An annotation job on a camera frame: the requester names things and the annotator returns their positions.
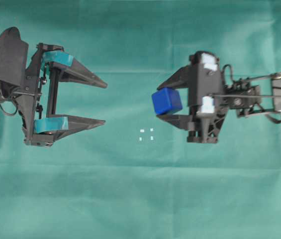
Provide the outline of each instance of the blue cube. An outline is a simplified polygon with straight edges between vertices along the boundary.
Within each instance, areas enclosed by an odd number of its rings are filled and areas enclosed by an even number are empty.
[[[162,88],[152,94],[155,112],[158,115],[173,114],[182,110],[179,92],[171,88]]]

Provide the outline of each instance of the robotic arm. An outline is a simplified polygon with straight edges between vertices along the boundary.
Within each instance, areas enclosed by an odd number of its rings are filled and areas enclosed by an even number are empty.
[[[173,126],[188,131],[188,142],[217,143],[229,109],[237,117],[265,115],[273,123],[281,123],[281,72],[268,76],[233,80],[231,65],[219,67],[219,59],[210,52],[198,51],[189,57],[190,64],[180,68],[163,82],[152,95],[157,117]],[[225,82],[225,69],[230,68],[231,85]],[[255,80],[270,79],[271,96],[261,95]],[[182,109],[176,89],[188,88],[189,115],[174,115]],[[261,106],[262,98],[272,98],[273,109]]]
[[[26,68],[28,44],[21,40],[16,27],[0,35],[0,108],[1,103],[12,102],[22,118],[26,145],[50,147],[55,141],[73,133],[91,129],[104,120],[56,114],[59,82],[73,82],[106,88],[107,83],[85,68],[62,46],[39,43],[37,51]],[[40,104],[42,87],[50,80],[46,118]]]

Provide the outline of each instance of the wire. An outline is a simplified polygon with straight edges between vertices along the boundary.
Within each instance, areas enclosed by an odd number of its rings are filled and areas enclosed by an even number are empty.
[[[259,95],[259,96],[247,96],[247,95],[217,95],[210,94],[212,97],[219,98],[281,98],[281,96],[267,96],[267,95]]]
[[[12,104],[15,106],[15,111],[14,111],[13,113],[8,113],[8,112],[6,112],[6,111],[3,109],[2,105],[0,104],[0,109],[2,110],[2,112],[3,112],[6,116],[14,116],[14,115],[16,115],[16,113],[17,113],[16,102],[14,102],[14,99],[13,99],[13,98],[11,98],[11,99],[12,99],[12,100],[11,100]]]
[[[225,80],[225,68],[230,67],[230,79],[233,83],[235,83],[234,79],[233,79],[233,67],[231,64],[226,64],[223,66],[222,68],[222,72],[223,72],[223,76],[224,76],[224,80]]]

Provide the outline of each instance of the screw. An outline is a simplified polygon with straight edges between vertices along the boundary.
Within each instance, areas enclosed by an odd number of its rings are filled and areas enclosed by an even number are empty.
[[[235,98],[233,103],[236,106],[240,106],[242,104],[242,100],[241,100],[241,98]]]
[[[41,78],[41,82],[42,82],[43,85],[45,85],[46,82],[47,82],[46,78]]]

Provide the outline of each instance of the gripper jaw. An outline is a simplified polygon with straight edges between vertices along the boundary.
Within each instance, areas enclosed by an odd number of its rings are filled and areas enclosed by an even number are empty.
[[[190,68],[191,68],[191,65],[181,67],[170,78],[168,78],[166,81],[164,81],[157,88],[157,90],[160,90],[162,88],[172,88],[172,89],[187,88]]]
[[[60,82],[73,82],[100,88],[107,88],[107,83],[83,66],[78,60],[73,59],[71,67],[64,69]]]
[[[67,137],[71,134],[78,133],[83,130],[92,129],[105,124],[104,120],[95,120],[70,115],[53,115],[50,118],[67,119],[68,128],[60,130],[50,130],[42,133],[34,132],[31,141],[26,142],[27,145],[51,147],[55,141]]]

